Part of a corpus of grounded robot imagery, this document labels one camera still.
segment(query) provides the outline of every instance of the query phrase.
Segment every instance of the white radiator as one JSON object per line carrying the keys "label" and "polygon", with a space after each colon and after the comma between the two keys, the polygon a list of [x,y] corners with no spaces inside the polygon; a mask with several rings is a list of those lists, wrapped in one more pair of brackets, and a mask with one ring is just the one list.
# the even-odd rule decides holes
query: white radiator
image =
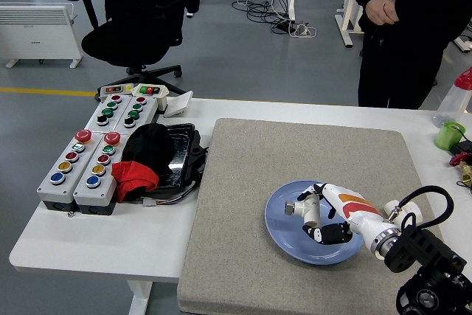
{"label": "white radiator", "polygon": [[11,68],[20,59],[82,59],[65,5],[0,4],[0,57]]}

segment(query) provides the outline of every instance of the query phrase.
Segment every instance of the blue plate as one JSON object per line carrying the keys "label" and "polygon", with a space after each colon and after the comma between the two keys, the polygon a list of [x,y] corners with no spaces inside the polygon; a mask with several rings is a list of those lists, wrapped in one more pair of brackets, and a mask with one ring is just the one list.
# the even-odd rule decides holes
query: blue plate
{"label": "blue plate", "polygon": [[[290,256],[313,265],[332,265],[352,257],[364,243],[359,234],[354,234],[348,243],[320,245],[303,231],[303,218],[298,215],[285,215],[285,201],[296,198],[317,181],[294,181],[284,184],[275,191],[265,206],[265,225],[276,244]],[[330,206],[321,200],[322,223],[333,224],[344,221],[337,213],[328,219]]]}

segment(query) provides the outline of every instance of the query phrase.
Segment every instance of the green cup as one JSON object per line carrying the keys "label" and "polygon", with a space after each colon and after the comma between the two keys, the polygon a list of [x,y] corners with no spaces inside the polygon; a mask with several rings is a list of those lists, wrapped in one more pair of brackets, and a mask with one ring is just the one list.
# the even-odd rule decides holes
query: green cup
{"label": "green cup", "polygon": [[457,122],[447,121],[442,125],[440,132],[434,139],[434,145],[439,149],[450,151],[454,144],[460,142],[465,128]]}

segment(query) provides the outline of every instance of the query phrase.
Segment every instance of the gray felt mat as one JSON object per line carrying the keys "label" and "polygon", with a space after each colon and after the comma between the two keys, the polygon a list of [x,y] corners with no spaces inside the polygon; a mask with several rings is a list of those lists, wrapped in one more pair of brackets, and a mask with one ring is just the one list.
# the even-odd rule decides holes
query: gray felt mat
{"label": "gray felt mat", "polygon": [[[393,274],[363,245],[342,263],[313,266],[292,258],[272,240],[264,219],[267,200],[280,186],[298,180],[349,188],[378,210],[421,186],[398,132],[218,120],[178,284],[182,311],[397,313],[397,291],[416,272],[417,263]],[[430,220],[426,197],[415,201]]]}

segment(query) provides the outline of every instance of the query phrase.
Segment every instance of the yellow floor line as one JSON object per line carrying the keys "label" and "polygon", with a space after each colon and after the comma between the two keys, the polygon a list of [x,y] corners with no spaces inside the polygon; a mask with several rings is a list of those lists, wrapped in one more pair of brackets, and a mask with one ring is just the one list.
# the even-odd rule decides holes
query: yellow floor line
{"label": "yellow floor line", "polygon": [[19,94],[66,95],[66,96],[94,96],[96,94],[96,92],[92,92],[92,91],[21,89],[21,88],[0,88],[0,92],[15,92]]}

